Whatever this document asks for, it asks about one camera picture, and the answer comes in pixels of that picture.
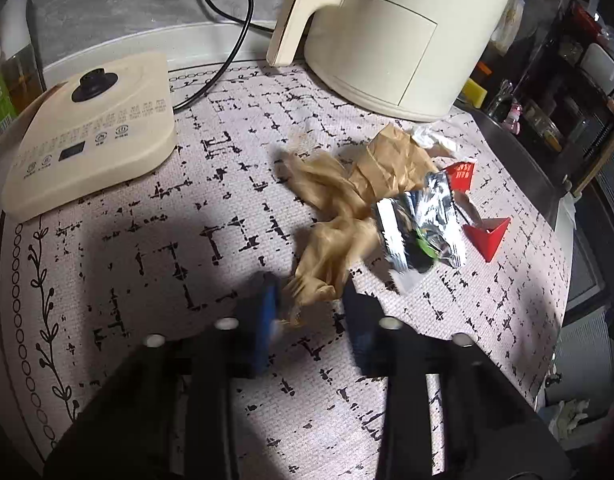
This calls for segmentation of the brown paper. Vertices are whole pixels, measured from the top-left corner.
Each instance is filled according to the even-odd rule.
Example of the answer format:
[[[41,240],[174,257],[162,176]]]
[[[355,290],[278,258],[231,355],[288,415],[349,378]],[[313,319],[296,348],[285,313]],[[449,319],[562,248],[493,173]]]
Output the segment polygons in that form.
[[[350,267],[377,247],[372,206],[422,188],[437,167],[410,133],[393,124],[362,145],[348,168],[324,151],[305,159],[285,154],[283,165],[287,187],[327,217],[311,228],[284,289],[290,301],[286,322],[296,326],[305,307],[341,298]]]

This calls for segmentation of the red white paper wrapper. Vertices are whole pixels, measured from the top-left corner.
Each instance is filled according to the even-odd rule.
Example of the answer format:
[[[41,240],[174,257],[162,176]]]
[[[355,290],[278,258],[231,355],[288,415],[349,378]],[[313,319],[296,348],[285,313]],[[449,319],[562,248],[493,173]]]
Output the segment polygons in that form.
[[[494,260],[504,238],[510,218],[485,218],[472,203],[469,192],[475,169],[474,162],[454,162],[444,169],[447,174],[453,201],[464,219],[464,234],[483,259]]]

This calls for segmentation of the white tissue paper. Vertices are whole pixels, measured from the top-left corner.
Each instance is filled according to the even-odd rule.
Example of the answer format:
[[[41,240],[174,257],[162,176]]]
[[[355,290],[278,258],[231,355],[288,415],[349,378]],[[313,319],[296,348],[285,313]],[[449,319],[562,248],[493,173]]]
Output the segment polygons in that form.
[[[418,126],[411,130],[411,138],[429,157],[457,158],[459,148],[454,140],[429,127]]]

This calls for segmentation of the steel kitchen sink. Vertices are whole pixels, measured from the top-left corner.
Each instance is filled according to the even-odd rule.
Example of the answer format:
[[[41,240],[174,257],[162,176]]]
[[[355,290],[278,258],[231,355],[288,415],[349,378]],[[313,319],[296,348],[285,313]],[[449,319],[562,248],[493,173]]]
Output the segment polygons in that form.
[[[501,128],[482,110],[475,110],[470,106],[463,106],[462,109],[473,117],[488,146],[508,170],[514,182],[528,196],[549,226],[555,229],[560,195],[545,171],[512,133]]]

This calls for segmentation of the patterned white tablecloth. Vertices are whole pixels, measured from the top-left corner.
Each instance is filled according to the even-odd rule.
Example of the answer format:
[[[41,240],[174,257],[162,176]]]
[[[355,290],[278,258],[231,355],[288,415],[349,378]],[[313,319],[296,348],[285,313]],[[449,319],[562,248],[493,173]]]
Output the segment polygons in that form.
[[[145,177],[27,223],[0,207],[0,424],[41,466],[117,366],[151,333],[190,336],[227,314],[261,274],[289,278],[318,214],[286,186],[283,157],[350,165],[386,119],[333,96],[307,68],[235,65],[178,116],[178,140]],[[380,252],[355,285],[420,332],[472,335],[534,400],[564,317],[572,244],[549,226],[472,115],[433,131],[475,159],[470,195],[510,224],[492,261],[469,249],[408,295]],[[20,143],[0,140],[1,188]],[[251,479],[370,479],[385,385],[362,377],[337,304],[304,309],[234,392],[237,459]]]

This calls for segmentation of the cream induction base unit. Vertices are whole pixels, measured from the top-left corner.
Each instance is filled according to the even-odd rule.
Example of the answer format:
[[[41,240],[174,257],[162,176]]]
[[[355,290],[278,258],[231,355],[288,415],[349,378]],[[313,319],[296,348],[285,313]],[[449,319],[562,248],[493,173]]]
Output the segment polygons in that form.
[[[141,177],[176,146],[167,58],[145,52],[69,78],[31,119],[1,195],[18,222]]]

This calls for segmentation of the yellow sponge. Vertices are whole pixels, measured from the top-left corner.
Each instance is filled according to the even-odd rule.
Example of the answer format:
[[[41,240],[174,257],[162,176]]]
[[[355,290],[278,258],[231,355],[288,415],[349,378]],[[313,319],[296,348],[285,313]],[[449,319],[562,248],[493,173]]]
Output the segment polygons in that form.
[[[486,98],[487,91],[480,86],[472,78],[469,78],[459,94],[459,98],[462,102],[471,105],[477,110],[482,107]]]

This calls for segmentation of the cream air fryer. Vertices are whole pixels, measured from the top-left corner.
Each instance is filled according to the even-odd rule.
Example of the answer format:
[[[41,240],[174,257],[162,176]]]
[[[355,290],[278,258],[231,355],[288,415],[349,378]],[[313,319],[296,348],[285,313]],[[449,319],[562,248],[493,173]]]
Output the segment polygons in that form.
[[[508,0],[284,0],[267,51],[298,49],[328,88],[371,112],[445,116],[490,42]]]

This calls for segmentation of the black dish rack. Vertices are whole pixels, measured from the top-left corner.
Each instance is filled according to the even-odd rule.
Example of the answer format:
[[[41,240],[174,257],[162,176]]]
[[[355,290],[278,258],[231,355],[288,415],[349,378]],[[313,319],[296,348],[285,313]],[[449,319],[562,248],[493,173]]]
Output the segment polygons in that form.
[[[564,0],[522,81],[525,148],[579,193],[614,155],[614,0]]]

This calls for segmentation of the white cap spray bottle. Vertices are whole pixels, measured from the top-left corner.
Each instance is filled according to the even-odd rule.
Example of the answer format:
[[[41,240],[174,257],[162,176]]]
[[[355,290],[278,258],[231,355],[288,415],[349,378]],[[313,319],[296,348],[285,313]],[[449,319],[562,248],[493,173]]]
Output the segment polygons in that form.
[[[8,0],[0,13],[1,72],[18,114],[44,91],[27,22],[29,3]]]

